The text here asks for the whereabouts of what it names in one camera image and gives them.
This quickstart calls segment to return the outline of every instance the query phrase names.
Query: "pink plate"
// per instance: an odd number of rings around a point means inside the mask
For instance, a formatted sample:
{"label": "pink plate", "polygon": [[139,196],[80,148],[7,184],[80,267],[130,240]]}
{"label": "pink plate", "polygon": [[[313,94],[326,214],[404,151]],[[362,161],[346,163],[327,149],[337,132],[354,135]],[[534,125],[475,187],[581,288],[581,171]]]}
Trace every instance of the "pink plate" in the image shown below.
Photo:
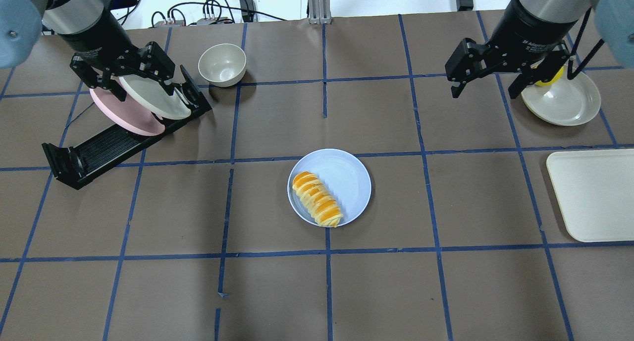
{"label": "pink plate", "polygon": [[165,131],[165,126],[154,118],[152,112],[130,95],[127,95],[124,102],[102,88],[91,88],[90,95],[97,107],[121,128],[146,136],[159,135]]}

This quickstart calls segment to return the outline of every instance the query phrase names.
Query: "dish rack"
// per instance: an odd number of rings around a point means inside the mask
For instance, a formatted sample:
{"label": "dish rack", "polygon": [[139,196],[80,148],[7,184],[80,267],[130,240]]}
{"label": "dish rack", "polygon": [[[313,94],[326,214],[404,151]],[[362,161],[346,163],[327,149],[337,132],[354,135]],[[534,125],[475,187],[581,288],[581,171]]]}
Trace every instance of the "dish rack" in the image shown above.
{"label": "dish rack", "polygon": [[143,136],[121,128],[117,124],[105,129],[97,135],[75,147],[57,147],[51,143],[43,143],[42,148],[53,175],[58,181],[73,189],[79,190],[91,183],[116,165],[139,153],[166,135],[174,133],[185,124],[211,110],[211,106],[187,70],[181,67],[185,78],[183,84],[174,84],[189,101],[187,108],[192,114],[181,120],[161,120],[165,131],[155,136]]}

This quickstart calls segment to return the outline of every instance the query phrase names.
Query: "yellow ball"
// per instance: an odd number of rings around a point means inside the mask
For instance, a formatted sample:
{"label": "yellow ball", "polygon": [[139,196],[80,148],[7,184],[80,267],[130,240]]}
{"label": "yellow ball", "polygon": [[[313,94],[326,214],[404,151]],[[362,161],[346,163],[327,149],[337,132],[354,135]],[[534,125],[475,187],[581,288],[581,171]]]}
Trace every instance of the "yellow ball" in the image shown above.
{"label": "yellow ball", "polygon": [[553,77],[553,79],[551,79],[550,81],[548,82],[537,81],[535,84],[537,84],[537,86],[550,86],[551,84],[555,83],[558,79],[560,79],[562,75],[564,75],[564,68],[566,68],[566,66],[562,66],[557,72],[557,74],[555,74],[555,77]]}

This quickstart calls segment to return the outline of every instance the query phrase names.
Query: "table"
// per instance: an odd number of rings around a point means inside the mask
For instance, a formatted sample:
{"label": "table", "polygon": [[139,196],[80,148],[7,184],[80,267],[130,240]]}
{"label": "table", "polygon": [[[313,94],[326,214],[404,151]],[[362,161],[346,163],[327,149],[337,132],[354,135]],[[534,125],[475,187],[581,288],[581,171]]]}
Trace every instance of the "table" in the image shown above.
{"label": "table", "polygon": [[[631,339],[634,243],[573,240],[545,160],[634,147],[634,74],[603,49],[586,69],[602,111],[577,127],[510,100],[513,74],[452,99],[444,62],[500,17],[129,31],[190,72],[206,48],[241,45],[247,75],[196,75],[212,112],[79,191],[52,179],[40,143],[111,122],[72,50],[42,37],[0,71],[0,340]],[[333,230],[286,196],[297,160],[326,147],[373,183],[362,216]]]}

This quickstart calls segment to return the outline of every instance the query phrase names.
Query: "white bowl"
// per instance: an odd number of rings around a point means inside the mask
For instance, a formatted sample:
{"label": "white bowl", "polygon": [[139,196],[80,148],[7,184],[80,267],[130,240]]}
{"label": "white bowl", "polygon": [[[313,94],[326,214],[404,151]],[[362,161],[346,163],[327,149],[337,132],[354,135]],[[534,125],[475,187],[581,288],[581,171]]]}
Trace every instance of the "white bowl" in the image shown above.
{"label": "white bowl", "polygon": [[247,55],[233,44],[215,45],[200,57],[199,72],[214,86],[233,86],[247,72]]}

